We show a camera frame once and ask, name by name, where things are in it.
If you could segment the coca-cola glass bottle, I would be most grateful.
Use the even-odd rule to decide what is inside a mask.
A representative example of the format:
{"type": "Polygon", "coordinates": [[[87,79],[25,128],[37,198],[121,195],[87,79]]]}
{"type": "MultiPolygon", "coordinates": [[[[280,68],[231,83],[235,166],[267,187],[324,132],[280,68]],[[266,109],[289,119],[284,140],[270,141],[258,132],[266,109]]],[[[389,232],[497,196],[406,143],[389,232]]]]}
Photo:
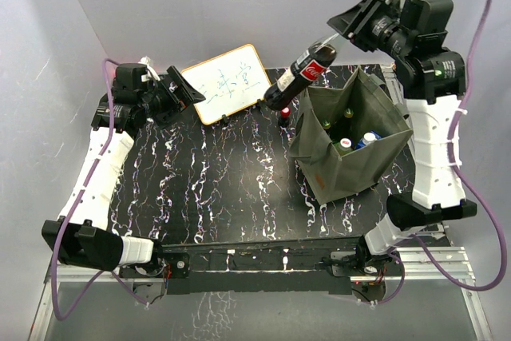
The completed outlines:
{"type": "Polygon", "coordinates": [[[266,106],[279,111],[286,108],[302,91],[316,81],[337,57],[334,34],[309,46],[284,71],[263,96],[266,106]]]}

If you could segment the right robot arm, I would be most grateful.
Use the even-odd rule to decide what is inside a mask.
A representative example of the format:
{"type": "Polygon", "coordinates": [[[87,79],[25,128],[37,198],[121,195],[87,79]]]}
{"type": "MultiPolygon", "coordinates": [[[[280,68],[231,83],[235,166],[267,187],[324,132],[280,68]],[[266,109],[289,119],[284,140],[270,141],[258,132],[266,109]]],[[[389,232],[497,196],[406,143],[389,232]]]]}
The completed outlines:
{"type": "Polygon", "coordinates": [[[397,244],[430,224],[475,216],[456,169],[458,131],[451,127],[465,95],[462,56],[444,47],[452,0],[362,0],[327,24],[360,50],[381,50],[395,74],[412,124],[415,181],[412,192],[387,198],[386,215],[361,236],[351,268],[372,275],[391,260],[397,244]]]}

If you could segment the green perrier bottle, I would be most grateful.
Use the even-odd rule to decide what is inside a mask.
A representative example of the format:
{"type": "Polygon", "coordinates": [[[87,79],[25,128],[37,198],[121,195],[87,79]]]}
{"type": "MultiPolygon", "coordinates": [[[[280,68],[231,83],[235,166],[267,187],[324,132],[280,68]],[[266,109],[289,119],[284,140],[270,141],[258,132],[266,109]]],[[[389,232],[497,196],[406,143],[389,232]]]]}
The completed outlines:
{"type": "Polygon", "coordinates": [[[344,117],[350,119],[354,116],[354,111],[351,108],[348,108],[344,111],[344,117]]]}

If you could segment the green canvas bag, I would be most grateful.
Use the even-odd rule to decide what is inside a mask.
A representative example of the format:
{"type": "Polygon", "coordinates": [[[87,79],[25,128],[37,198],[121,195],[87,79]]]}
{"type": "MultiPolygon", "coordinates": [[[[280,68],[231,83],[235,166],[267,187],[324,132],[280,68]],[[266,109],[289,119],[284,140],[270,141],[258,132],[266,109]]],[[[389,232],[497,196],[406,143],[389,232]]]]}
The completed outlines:
{"type": "Polygon", "coordinates": [[[411,138],[383,85],[357,68],[341,89],[310,86],[301,93],[290,155],[319,204],[377,184],[411,138]]]}

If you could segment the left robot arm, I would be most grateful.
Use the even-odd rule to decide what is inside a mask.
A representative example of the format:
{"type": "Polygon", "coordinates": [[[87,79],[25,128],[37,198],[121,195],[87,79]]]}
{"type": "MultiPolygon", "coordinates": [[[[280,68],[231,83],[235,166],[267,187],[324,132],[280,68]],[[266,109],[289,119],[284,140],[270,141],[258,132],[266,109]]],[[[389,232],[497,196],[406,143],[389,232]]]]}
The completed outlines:
{"type": "Polygon", "coordinates": [[[148,121],[160,128],[189,106],[204,101],[171,65],[159,75],[144,57],[118,64],[91,122],[89,147],[69,197],[56,220],[46,220],[42,237],[58,264],[111,272],[137,265],[147,276],[164,269],[165,257],[155,240],[119,236],[108,230],[109,207],[124,163],[137,134],[148,121]]]}

